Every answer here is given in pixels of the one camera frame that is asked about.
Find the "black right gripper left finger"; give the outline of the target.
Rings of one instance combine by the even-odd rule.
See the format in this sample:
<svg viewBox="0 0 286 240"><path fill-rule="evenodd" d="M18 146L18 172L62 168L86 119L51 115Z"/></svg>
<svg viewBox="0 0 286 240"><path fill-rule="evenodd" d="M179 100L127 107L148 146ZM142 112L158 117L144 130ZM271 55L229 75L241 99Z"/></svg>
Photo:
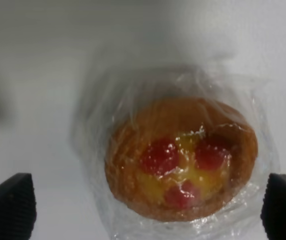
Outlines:
<svg viewBox="0 0 286 240"><path fill-rule="evenodd" d="M16 173L0 184L0 240L29 240L37 219L31 173Z"/></svg>

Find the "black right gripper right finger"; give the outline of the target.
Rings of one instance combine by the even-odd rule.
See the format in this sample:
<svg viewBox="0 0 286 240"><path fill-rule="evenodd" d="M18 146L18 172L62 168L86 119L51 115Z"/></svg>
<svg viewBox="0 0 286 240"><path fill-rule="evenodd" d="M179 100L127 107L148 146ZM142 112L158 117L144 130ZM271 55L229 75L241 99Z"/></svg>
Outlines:
<svg viewBox="0 0 286 240"><path fill-rule="evenodd" d="M269 175L260 218L269 240L286 240L286 174Z"/></svg>

